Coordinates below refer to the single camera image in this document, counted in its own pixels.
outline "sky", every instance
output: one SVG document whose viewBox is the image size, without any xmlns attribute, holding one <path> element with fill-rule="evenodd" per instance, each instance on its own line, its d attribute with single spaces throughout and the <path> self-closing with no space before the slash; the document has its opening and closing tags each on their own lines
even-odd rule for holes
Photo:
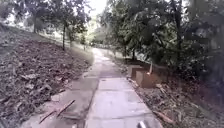
<svg viewBox="0 0 224 128">
<path fill-rule="evenodd" d="M 88 0 L 90 3 L 90 6 L 95 9 L 91 12 L 91 16 L 95 16 L 97 14 L 100 14 L 103 12 L 103 10 L 106 7 L 107 0 Z"/>
</svg>

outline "leaf litter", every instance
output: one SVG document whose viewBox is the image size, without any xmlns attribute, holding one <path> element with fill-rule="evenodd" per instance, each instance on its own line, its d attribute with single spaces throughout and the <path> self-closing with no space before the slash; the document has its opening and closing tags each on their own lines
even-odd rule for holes
<svg viewBox="0 0 224 128">
<path fill-rule="evenodd" d="M 19 127 L 90 66 L 33 33 L 9 27 L 1 29 L 0 38 L 0 121 L 7 128 Z"/>
</svg>

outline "green foliage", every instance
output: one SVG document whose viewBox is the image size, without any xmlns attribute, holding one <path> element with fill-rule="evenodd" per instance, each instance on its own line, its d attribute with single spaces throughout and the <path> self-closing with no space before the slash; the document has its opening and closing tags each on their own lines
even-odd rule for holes
<svg viewBox="0 0 224 128">
<path fill-rule="evenodd" d="M 220 0 L 110 0 L 100 23 L 126 54 L 143 53 L 185 78 L 208 78 L 224 67 L 217 64 L 224 50 L 223 7 Z"/>
</svg>

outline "rock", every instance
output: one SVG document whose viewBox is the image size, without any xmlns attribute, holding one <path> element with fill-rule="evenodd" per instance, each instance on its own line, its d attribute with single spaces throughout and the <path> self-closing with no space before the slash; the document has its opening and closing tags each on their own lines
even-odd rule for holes
<svg viewBox="0 0 224 128">
<path fill-rule="evenodd" d="M 32 90 L 32 89 L 34 89 L 34 87 L 35 87 L 34 84 L 27 84 L 27 85 L 26 85 L 26 88 L 27 88 L 27 89 L 31 89 L 31 90 Z"/>
<path fill-rule="evenodd" d="M 55 80 L 57 80 L 57 81 L 61 81 L 61 80 L 62 80 L 62 77 L 56 76 L 56 77 L 55 77 Z"/>
<path fill-rule="evenodd" d="M 69 82 L 68 80 L 65 80 L 65 81 L 64 81 L 64 84 L 66 85 L 66 84 L 68 84 L 68 82 Z"/>
</svg>

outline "debris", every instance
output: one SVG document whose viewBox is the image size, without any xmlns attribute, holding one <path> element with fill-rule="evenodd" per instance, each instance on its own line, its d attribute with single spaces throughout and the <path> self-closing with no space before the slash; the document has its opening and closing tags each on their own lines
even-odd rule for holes
<svg viewBox="0 0 224 128">
<path fill-rule="evenodd" d="M 169 123 L 169 124 L 175 124 L 173 120 L 171 120 L 166 115 L 162 114 L 161 112 L 153 111 L 159 118 L 161 118 L 163 121 Z"/>
<path fill-rule="evenodd" d="M 159 88 L 163 94 L 166 94 L 166 90 L 163 88 L 162 84 L 156 84 L 156 87 Z"/>
<path fill-rule="evenodd" d="M 44 117 L 40 120 L 39 124 L 41 124 L 45 119 L 47 119 L 50 115 L 52 115 L 52 114 L 55 113 L 55 112 L 56 112 L 56 110 L 53 110 L 52 112 L 48 113 L 46 116 L 44 116 Z"/>
<path fill-rule="evenodd" d="M 21 75 L 21 77 L 24 78 L 25 80 L 36 79 L 38 76 L 39 76 L 39 74 Z"/>
<path fill-rule="evenodd" d="M 64 112 L 68 107 L 70 107 L 74 102 L 75 102 L 75 100 L 71 101 L 68 105 L 66 105 L 64 108 L 62 108 L 62 109 L 59 111 L 57 117 L 59 117 L 59 116 L 61 115 L 61 113 Z"/>
</svg>

